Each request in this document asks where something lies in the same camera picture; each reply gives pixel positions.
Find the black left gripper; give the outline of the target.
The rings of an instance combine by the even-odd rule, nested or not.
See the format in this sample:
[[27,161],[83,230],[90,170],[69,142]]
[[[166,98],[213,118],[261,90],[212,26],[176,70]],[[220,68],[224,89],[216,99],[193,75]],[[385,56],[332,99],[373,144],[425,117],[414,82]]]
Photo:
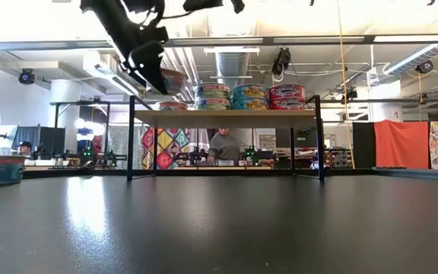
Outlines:
[[168,94],[161,72],[163,45],[169,40],[165,27],[124,27],[122,55],[129,57],[130,71],[137,81]]

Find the white green tuna can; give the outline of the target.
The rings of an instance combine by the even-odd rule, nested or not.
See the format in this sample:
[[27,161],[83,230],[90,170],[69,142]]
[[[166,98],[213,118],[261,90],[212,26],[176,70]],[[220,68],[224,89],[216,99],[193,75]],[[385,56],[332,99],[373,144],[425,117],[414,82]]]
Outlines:
[[230,98],[230,88],[225,84],[200,84],[195,88],[195,96],[200,98]]
[[195,100],[197,110],[229,110],[230,101],[222,98],[198,98]]

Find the blue yellow yellowfin can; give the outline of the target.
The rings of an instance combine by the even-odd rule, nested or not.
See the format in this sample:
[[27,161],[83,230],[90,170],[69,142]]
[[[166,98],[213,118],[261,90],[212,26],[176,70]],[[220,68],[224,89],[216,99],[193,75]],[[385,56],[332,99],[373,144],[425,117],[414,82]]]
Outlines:
[[263,84],[242,84],[232,90],[233,99],[239,100],[245,97],[268,99],[268,86]]
[[265,99],[245,97],[232,103],[234,110],[268,110],[269,103]]

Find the hanging black device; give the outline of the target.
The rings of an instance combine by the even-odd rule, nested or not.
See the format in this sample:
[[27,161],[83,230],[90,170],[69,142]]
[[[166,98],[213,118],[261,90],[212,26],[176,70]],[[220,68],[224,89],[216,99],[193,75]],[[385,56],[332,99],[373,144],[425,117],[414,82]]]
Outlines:
[[271,67],[271,79],[274,83],[283,81],[284,73],[291,62],[290,50],[287,47],[280,48]]

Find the colourful patchwork quilt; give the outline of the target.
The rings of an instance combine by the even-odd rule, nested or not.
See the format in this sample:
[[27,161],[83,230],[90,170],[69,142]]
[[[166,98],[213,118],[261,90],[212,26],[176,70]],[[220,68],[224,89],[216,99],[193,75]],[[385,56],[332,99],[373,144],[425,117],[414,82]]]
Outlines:
[[189,129],[158,129],[144,127],[141,134],[141,168],[151,170],[154,156],[157,156],[157,169],[172,170],[179,164],[174,157],[189,151]]

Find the black panel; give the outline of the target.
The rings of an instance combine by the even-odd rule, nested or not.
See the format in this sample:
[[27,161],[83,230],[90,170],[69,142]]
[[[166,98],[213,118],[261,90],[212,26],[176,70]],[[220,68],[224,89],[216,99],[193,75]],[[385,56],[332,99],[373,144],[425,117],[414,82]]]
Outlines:
[[376,166],[376,138],[373,123],[353,124],[353,153],[356,168]]

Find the orange cloth panel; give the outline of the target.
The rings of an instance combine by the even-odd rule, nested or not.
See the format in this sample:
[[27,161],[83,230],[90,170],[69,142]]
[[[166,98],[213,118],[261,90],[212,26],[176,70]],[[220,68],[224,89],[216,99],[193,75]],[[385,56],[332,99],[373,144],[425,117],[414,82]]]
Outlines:
[[425,121],[374,123],[376,167],[429,168],[429,127]]

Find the silver ventilation duct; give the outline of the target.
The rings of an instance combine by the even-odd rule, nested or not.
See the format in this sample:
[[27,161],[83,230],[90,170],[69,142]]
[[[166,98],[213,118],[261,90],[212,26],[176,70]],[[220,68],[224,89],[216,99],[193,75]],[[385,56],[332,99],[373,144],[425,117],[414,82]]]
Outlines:
[[248,53],[216,53],[217,81],[230,88],[245,83],[250,54]]

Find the wooden shelf with black frame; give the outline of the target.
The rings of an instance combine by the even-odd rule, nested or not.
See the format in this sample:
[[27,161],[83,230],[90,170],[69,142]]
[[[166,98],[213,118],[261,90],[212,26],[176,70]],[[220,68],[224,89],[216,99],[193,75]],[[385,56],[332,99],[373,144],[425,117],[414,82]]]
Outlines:
[[[299,172],[295,165],[295,134],[294,130],[307,126],[316,128],[318,175],[321,181],[325,179],[324,167],[324,134],[321,117],[320,98],[311,97],[313,110],[153,110],[141,99],[129,98],[129,136],[127,152],[127,180],[133,175],[140,176],[299,176],[311,177],[309,172]],[[287,170],[264,169],[259,167],[196,167],[185,170],[158,170],[153,167],[149,171],[139,171],[132,167],[135,120],[158,129],[289,129],[290,136],[290,168]]]

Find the black metal background frame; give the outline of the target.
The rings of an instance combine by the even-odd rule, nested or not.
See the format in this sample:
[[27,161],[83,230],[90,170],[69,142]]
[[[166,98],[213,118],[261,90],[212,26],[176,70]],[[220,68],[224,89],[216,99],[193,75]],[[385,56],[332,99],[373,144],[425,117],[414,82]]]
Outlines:
[[106,111],[103,111],[106,114],[106,130],[109,128],[110,124],[110,101],[103,100],[77,100],[77,101],[62,101],[62,102],[51,102],[50,106],[55,107],[55,117],[53,120],[53,127],[57,129],[59,127],[59,116],[63,114],[70,106],[86,106],[86,107],[101,107],[102,105],[106,106]]

